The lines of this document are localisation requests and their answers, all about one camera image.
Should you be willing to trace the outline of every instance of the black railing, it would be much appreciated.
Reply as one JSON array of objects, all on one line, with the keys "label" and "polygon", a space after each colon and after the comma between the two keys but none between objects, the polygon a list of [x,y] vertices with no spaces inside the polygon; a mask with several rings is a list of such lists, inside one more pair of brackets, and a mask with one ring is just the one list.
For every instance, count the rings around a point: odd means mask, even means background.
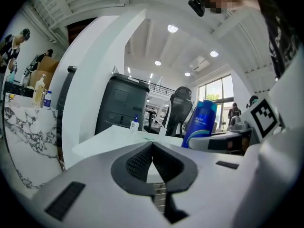
[{"label": "black railing", "polygon": [[175,90],[172,90],[172,89],[160,86],[160,85],[156,85],[156,84],[153,84],[153,83],[149,83],[147,81],[143,81],[143,80],[140,80],[140,79],[137,79],[137,80],[139,80],[139,81],[141,81],[145,84],[148,84],[150,92],[156,92],[156,93],[159,93],[159,94],[162,94],[162,95],[167,95],[167,96],[171,96],[175,93]]}]

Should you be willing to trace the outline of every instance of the bottle label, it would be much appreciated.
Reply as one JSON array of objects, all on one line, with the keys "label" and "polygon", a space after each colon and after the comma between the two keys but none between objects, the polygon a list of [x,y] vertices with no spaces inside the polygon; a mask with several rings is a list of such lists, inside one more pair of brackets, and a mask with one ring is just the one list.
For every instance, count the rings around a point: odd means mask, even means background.
[{"label": "bottle label", "polygon": [[51,107],[51,100],[44,99],[43,106],[45,106],[45,107]]}]

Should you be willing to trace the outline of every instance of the gray plastic bin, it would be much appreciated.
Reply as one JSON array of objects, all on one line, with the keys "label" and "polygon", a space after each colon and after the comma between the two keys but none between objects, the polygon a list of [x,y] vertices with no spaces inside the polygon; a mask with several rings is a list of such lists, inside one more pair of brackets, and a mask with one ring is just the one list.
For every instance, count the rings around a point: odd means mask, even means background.
[{"label": "gray plastic bin", "polygon": [[132,81],[125,75],[113,74],[101,102],[95,135],[113,124],[130,128],[135,115],[139,116],[138,130],[141,131],[149,91],[145,83]]}]

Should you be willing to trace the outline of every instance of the window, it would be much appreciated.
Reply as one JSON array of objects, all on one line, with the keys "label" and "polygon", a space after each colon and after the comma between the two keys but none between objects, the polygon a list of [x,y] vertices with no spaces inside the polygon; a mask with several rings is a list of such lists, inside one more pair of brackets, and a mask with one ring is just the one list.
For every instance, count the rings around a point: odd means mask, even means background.
[{"label": "window", "polygon": [[233,84],[231,75],[199,87],[199,101],[210,100],[215,102],[218,131],[226,131],[229,126],[228,113],[233,104]]},{"label": "window", "polygon": [[223,80],[223,92],[224,92],[223,98],[233,97],[233,84],[232,84],[231,75],[222,78],[222,80]]},{"label": "window", "polygon": [[223,98],[222,80],[207,84],[206,100],[215,101]]},{"label": "window", "polygon": [[206,86],[199,87],[199,101],[204,101],[206,95]]}]

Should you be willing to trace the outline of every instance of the black office chair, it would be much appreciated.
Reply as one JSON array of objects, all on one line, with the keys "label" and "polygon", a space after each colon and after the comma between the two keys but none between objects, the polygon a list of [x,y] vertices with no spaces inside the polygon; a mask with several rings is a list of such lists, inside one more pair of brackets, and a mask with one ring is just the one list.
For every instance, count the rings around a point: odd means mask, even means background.
[{"label": "black office chair", "polygon": [[[184,123],[188,114],[192,109],[191,102],[191,90],[186,87],[179,87],[175,93],[171,96],[170,101],[172,105],[171,115],[169,118],[166,136],[175,137],[176,129],[178,124]],[[167,111],[166,116],[162,122],[162,125],[165,125],[168,119],[169,111]],[[149,128],[149,126],[144,126],[144,130],[149,133],[159,134],[160,128]]]}]

